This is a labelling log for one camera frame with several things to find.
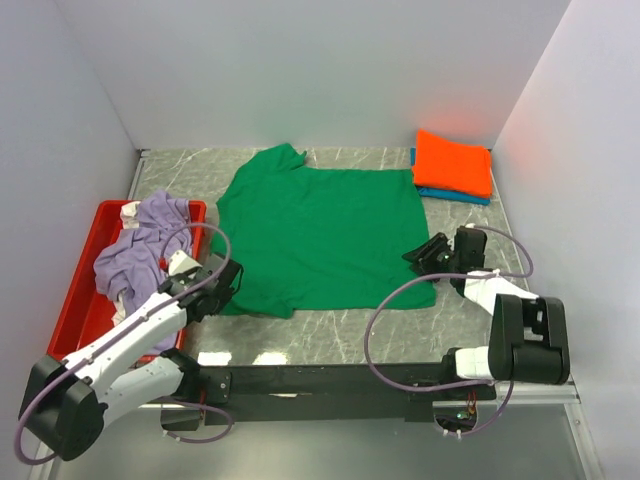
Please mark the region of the green t-shirt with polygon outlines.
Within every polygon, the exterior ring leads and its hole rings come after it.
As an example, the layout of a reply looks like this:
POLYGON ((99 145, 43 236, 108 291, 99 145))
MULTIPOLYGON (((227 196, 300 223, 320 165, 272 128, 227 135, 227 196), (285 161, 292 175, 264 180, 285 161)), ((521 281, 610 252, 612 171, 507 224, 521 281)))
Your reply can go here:
POLYGON ((428 235, 407 169, 319 169, 282 144, 257 153, 217 201, 211 249, 244 268, 225 315, 373 309, 414 279, 403 254, 428 235))

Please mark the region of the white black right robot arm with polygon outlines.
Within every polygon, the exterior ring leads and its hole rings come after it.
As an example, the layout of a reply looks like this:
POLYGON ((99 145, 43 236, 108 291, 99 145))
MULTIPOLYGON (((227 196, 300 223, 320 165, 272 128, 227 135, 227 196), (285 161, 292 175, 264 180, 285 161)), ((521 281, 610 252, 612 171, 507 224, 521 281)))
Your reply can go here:
POLYGON ((526 291, 511 282, 517 273, 485 266, 487 234, 510 235, 489 226, 468 224, 453 239, 439 232, 402 258, 419 276, 448 279, 457 293, 491 316, 488 344, 454 348, 452 365, 439 374, 444 395, 460 399, 474 380, 561 385, 569 379, 570 352, 561 300, 526 291))

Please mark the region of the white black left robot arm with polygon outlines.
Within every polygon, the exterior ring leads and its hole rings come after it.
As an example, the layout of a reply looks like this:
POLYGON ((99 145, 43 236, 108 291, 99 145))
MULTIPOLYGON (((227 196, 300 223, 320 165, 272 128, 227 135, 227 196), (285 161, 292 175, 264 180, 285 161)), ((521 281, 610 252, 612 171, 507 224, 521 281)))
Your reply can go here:
POLYGON ((14 438, 29 431, 54 457, 78 458, 115 420, 161 398, 200 409, 207 397, 200 364, 172 347, 134 364, 153 346, 194 322, 220 313, 238 290, 243 267, 219 254, 168 277, 118 326, 61 360, 42 357, 31 368, 14 438))

